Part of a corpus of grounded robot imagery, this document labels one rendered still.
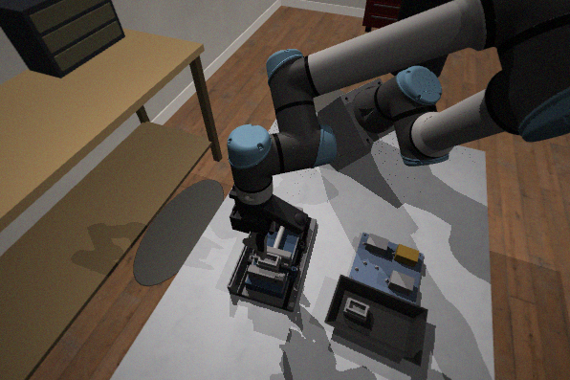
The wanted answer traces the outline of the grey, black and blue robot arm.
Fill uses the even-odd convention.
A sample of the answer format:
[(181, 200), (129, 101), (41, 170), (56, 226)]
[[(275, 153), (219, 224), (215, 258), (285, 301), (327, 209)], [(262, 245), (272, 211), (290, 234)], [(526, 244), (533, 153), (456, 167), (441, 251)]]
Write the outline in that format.
[[(413, 65), (491, 47), (502, 70), (486, 89), (437, 112), (439, 79)], [(273, 175), (335, 160), (335, 134), (318, 124), (313, 98), (406, 67), (360, 91), (353, 106), (358, 123), (371, 133), (394, 124), (406, 166), (447, 161), (454, 146), (501, 132), (525, 142), (568, 134), (570, 0), (453, 0), (309, 56), (297, 49), (272, 54), (266, 68), (279, 133), (245, 124), (228, 137), (239, 200), (262, 204), (273, 194)], [(255, 211), (297, 235), (308, 219), (274, 194)]]

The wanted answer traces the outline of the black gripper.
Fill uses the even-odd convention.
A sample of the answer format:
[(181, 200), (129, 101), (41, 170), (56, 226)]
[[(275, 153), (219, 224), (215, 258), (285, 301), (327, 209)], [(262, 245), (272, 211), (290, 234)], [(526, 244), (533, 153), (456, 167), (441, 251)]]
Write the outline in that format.
[(247, 234), (252, 232), (251, 237), (243, 238), (242, 242), (244, 245), (255, 249), (259, 257), (263, 259), (267, 255), (267, 234), (274, 234), (275, 222), (255, 210), (263, 209), (269, 205), (273, 195), (262, 204), (248, 205), (239, 200), (236, 195), (235, 186), (233, 185), (229, 197), (234, 199), (235, 202), (230, 214), (232, 229)]

